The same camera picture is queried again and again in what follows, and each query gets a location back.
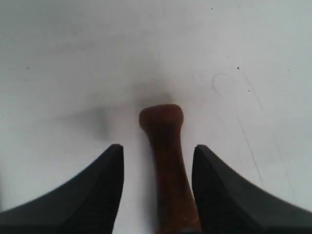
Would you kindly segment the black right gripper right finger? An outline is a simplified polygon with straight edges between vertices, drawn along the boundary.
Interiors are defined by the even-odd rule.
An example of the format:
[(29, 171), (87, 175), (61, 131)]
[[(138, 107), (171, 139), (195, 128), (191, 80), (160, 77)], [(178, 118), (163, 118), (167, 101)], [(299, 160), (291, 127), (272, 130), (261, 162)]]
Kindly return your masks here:
[(310, 234), (311, 212), (252, 184), (205, 145), (197, 145), (192, 189), (206, 234)]

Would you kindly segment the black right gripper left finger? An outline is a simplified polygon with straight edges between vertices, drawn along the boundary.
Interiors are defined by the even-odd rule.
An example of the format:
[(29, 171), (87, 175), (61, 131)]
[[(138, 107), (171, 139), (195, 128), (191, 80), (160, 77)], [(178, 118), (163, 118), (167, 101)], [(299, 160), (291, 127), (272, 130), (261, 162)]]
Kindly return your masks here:
[(2, 234), (111, 234), (124, 184), (124, 152), (111, 145), (75, 177), (0, 214)]

